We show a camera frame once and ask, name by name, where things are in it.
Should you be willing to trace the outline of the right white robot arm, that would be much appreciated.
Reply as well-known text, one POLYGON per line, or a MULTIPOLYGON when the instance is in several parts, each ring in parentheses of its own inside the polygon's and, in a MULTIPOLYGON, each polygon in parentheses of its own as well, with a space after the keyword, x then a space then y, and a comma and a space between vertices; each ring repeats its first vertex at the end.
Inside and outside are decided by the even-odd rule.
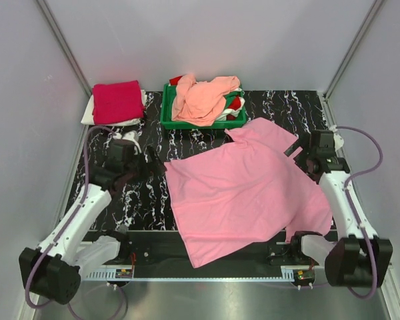
POLYGON ((393 254, 389 239, 382 239, 363 212, 353 188, 354 178, 347 161, 337 156, 335 130, 314 130, 300 136, 286 151, 295 164, 325 194, 338 240, 332 243, 314 231, 296 231, 291 237, 289 256, 297 264, 312 259, 323 266, 333 287, 368 288, 382 286, 393 254))

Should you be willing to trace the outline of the pink t shirt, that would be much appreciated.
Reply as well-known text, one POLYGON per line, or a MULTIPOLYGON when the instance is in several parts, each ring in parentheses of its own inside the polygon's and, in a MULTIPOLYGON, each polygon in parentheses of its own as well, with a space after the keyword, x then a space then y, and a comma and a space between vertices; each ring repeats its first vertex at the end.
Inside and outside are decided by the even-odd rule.
POLYGON ((280 231, 329 232, 324 193, 285 155, 292 133, 258 118, 228 135, 220 147, 165 165, 171 209, 194 268, 280 231))

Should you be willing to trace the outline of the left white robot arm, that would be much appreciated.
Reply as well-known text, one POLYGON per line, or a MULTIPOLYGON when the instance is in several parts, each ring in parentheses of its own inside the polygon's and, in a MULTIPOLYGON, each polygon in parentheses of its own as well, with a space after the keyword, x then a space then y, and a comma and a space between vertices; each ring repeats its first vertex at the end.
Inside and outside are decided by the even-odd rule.
POLYGON ((125 231, 104 231, 90 246, 79 246, 102 211, 130 185, 162 175, 165 166, 151 146, 142 151, 137 142, 111 142, 102 166, 86 166, 87 180, 78 198, 56 228, 35 249, 26 247, 19 256, 21 278, 28 305, 30 295, 66 305, 81 281, 108 261, 125 263, 130 258, 125 231))

